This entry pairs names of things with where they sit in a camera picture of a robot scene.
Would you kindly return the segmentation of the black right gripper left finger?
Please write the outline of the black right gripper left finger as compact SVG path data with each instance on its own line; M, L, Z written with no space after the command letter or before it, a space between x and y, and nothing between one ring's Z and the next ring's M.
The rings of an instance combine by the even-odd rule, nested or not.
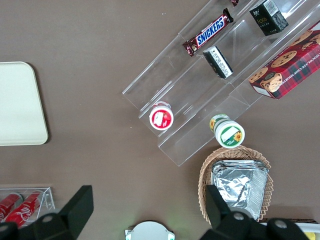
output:
M93 187L83 185L58 213L48 213L18 228L15 222L0 224L2 240L76 240L94 211Z

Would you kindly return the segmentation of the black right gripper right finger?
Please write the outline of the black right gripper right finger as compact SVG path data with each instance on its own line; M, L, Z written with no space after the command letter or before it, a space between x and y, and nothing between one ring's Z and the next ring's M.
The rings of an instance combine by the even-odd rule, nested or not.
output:
M214 185L206 186L206 211L211 228L202 240L305 240L307 236L285 218L271 218L260 224L247 214L231 211Z

